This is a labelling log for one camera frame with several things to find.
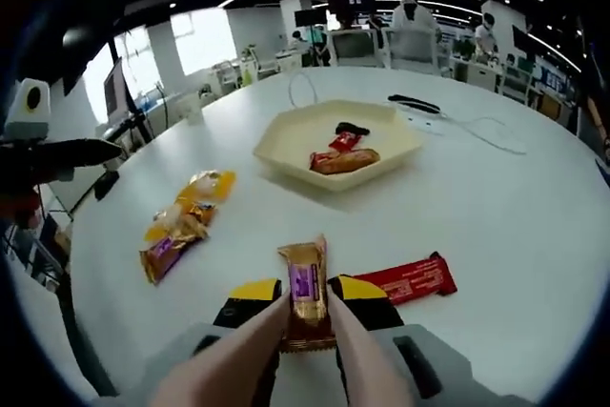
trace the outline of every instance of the office chair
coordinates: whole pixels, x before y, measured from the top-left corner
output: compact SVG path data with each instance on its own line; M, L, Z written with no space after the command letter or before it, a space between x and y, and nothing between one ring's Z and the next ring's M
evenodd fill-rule
M437 58L437 33L432 29L383 29L386 69L403 69L440 75Z
M331 66L381 67L376 31L348 30L328 33Z

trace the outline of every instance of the snack package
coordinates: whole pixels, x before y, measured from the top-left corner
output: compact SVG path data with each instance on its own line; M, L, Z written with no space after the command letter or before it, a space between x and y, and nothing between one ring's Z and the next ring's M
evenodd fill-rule
M447 261L434 252L417 262L354 278L373 283L386 292L394 305L427 295L452 295L458 290Z
M191 245L208 237L206 224L214 213L215 208L202 210L192 203L173 204L155 215L144 235L146 249L140 251L140 262L151 283L158 284Z
M340 153L350 152L360 141L360 138L362 138L362 135L343 131L336 137L335 140L333 140L333 142L329 145L329 148L332 148Z
M282 352L309 352L336 346L326 294L326 239L277 249L288 263L291 317Z
M194 175L178 194L176 201L223 202L233 188L235 172L204 171Z
M310 170L324 175L355 172L379 160L379 153L370 148L351 150L346 153L312 153Z

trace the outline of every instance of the white round table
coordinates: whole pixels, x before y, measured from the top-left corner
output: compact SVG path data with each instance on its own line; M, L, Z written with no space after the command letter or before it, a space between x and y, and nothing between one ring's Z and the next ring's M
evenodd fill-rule
M124 164L102 201L74 221L71 274L78 322L119 391L147 359L198 322L212 323L235 286L279 277L275 248L329 241L328 275L361 274L439 251L458 292L398 307L472 363L498 395L539 401L595 319L608 278L610 190L576 137L519 103L457 81L408 71L307 69L320 100L383 103L393 93L435 103L457 119L506 123L526 155L497 150L455 125L433 123L406 165L344 193L326 193L264 169L252 151L276 114L291 108L277 75L181 122ZM304 79L296 103L312 100ZM405 112L421 122L420 115ZM153 215L191 175L237 172L211 228L157 286L138 249ZM334 353L283 356L273 405L344 405Z

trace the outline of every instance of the pastry in wrapper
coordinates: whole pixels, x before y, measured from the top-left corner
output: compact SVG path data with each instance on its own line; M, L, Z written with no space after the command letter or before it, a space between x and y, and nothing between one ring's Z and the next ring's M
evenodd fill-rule
M140 262L146 278L155 285L191 245L208 237L207 224L214 217L215 207L182 204L156 214L144 236L146 249L140 251Z
M282 352L309 352L336 346L326 296L326 239L277 249L286 258L291 286L291 317Z
M370 148L350 152L312 153L310 169L324 175L355 172L379 161L379 153Z

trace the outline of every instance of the gold snack wrapper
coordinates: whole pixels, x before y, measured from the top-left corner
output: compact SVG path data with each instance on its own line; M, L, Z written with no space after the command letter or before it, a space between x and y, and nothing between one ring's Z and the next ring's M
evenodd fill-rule
M224 202L236 180L235 172L204 171L191 177L189 184L182 189L176 198L189 201Z
M282 352L310 352L336 346L326 295L326 239L277 249L288 262L291 318Z
M186 210L174 204L157 214L144 237L147 249L140 251L146 278L157 285L191 245L208 237L206 223L213 216L213 209L194 203Z

